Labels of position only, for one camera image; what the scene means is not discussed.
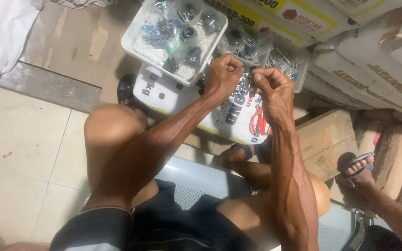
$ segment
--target dark shorts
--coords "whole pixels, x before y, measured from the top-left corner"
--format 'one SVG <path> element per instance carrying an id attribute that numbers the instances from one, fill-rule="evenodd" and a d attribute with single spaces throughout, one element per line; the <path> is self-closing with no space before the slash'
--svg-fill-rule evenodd
<path id="1" fill-rule="evenodd" d="M 176 185 L 163 180 L 156 180 L 156 183 L 159 193 L 133 211 L 134 236 L 167 229 L 209 241 L 220 250 L 258 249 L 255 242 L 216 210 L 216 205 L 223 200 L 205 194 L 190 210 L 184 211 L 174 201 Z"/>

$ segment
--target blue flip-flop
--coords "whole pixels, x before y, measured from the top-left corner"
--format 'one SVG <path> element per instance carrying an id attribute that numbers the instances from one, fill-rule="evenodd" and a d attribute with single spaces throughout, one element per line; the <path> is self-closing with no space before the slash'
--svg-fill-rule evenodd
<path id="1" fill-rule="evenodd" d="M 373 155 L 375 155 L 374 152 L 368 152 L 368 153 L 362 154 L 362 155 L 360 155 L 360 156 L 358 156 L 358 157 L 352 159 L 352 160 L 349 162 L 349 164 L 347 165 L 347 168 L 348 168 L 349 166 L 353 165 L 354 163 L 356 163 L 356 162 L 362 160 L 363 158 L 365 158 L 365 157 L 367 157 L 367 156 L 373 156 Z M 351 179 L 354 179 L 355 177 L 357 177 L 359 174 L 361 174 L 362 171 L 363 171 L 365 168 L 367 168 L 367 169 L 369 169 L 369 170 L 371 171 L 371 170 L 373 170 L 373 165 L 367 163 L 364 168 L 359 169 L 357 172 L 355 172 L 354 174 L 351 174 L 351 175 L 348 175 L 348 174 L 345 174 L 345 173 L 341 173 L 341 174 L 342 174 L 342 176 L 343 176 L 344 178 L 347 178 L 347 179 L 350 179 L 350 180 L 351 180 Z"/>

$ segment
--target man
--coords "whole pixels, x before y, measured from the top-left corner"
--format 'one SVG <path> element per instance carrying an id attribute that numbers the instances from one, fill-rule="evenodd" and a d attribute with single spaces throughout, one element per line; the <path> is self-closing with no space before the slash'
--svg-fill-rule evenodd
<path id="1" fill-rule="evenodd" d="M 182 211 L 173 200 L 175 185 L 153 179 L 232 94 L 242 74 L 242 63 L 231 54 L 212 60 L 199 100 L 148 130 L 138 109 L 108 104 L 93 111 L 84 127 L 91 197 L 50 250 L 257 250 L 274 248 L 277 239 L 284 250 L 318 250 L 328 189 L 304 167 L 293 119 L 294 83 L 275 68 L 251 72 L 272 128 L 266 191 L 220 204 L 204 195 Z"/>

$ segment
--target red scissors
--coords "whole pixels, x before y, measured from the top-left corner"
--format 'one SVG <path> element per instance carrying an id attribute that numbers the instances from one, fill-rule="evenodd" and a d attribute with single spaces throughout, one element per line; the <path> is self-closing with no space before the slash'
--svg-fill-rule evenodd
<path id="1" fill-rule="evenodd" d="M 266 123 L 265 118 L 263 117 L 263 107 L 262 100 L 258 103 L 257 111 L 251 117 L 251 122 L 249 123 L 249 127 L 251 128 L 251 132 L 255 136 L 265 136 L 271 134 L 272 130 L 268 123 Z"/>

